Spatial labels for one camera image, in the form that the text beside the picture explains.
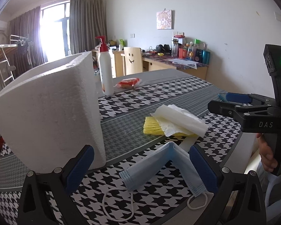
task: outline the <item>human hand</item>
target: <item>human hand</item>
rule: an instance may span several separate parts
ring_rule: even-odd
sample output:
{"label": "human hand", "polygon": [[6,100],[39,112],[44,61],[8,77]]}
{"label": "human hand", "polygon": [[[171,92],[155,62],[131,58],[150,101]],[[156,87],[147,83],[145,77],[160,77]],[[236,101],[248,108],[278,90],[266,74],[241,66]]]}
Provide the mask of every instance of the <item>human hand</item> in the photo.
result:
{"label": "human hand", "polygon": [[274,168],[277,167],[278,162],[274,158],[273,151],[265,141],[263,134],[261,133],[256,134],[256,138],[258,139],[259,154],[261,156],[262,166],[265,171],[271,173],[274,170]]}

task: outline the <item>ear loop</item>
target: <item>ear loop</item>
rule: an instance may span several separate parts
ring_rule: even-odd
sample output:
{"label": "ear loop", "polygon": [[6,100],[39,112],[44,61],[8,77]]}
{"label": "ear loop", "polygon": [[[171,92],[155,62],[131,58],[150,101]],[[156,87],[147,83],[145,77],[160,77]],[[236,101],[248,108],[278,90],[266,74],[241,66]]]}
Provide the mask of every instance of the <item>ear loop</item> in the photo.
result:
{"label": "ear loop", "polygon": [[208,201],[208,197],[207,197],[207,195],[206,195],[206,193],[205,192],[203,192],[202,193],[204,196],[205,196],[205,203],[204,203],[204,205],[202,205],[202,206],[199,206],[199,207],[191,207],[191,205],[190,205],[190,200],[193,198],[193,195],[191,195],[189,198],[188,198],[188,200],[187,200],[187,207],[189,208],[189,209],[191,209],[191,210],[198,210],[198,209],[200,209],[200,208],[203,208],[203,207],[205,207],[206,205],[207,205],[207,201]]}
{"label": "ear loop", "polygon": [[132,218],[134,216],[134,209],[133,209],[133,192],[130,193],[130,202],[131,202],[131,216],[126,218],[126,219],[120,219],[120,220],[117,220],[115,218],[112,218],[106,211],[105,209],[105,199],[106,199],[106,195],[107,193],[109,193],[111,190],[127,190],[126,187],[120,187],[120,188],[111,188],[109,189],[103,196],[103,200],[102,200],[102,207],[103,207],[103,211],[105,212],[105,215],[112,221],[115,221],[115,222],[125,222],[125,221],[128,221],[130,218]]}

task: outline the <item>poster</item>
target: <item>poster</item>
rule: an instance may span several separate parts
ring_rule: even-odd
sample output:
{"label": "poster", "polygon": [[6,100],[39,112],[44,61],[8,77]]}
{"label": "poster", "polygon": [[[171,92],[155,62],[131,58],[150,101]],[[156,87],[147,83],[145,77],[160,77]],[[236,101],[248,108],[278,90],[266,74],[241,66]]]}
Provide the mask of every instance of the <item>poster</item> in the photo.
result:
{"label": "poster", "polygon": [[172,29],[172,10],[164,10],[162,12],[157,12],[157,29]]}

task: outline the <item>orange box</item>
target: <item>orange box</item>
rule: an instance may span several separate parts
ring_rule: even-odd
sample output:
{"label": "orange box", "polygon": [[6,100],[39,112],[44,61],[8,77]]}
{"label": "orange box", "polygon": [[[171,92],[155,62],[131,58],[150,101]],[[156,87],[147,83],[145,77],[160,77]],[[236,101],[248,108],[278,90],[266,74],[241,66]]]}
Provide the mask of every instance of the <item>orange box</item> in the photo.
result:
{"label": "orange box", "polygon": [[186,58],[186,54],[187,54],[187,51],[185,49],[183,49],[183,48],[179,49],[179,58],[180,59]]}

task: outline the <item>white lotion bottle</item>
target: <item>white lotion bottle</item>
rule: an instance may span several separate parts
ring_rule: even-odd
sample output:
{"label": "white lotion bottle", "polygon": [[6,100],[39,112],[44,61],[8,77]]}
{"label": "white lotion bottle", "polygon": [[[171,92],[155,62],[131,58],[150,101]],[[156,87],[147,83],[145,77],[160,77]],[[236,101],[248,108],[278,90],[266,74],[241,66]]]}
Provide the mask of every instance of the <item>white lotion bottle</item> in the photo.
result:
{"label": "white lotion bottle", "polygon": [[105,36],[96,37],[96,39],[101,39],[98,61],[103,93],[106,96],[112,96],[114,94],[114,83],[112,80],[111,58],[105,38]]}

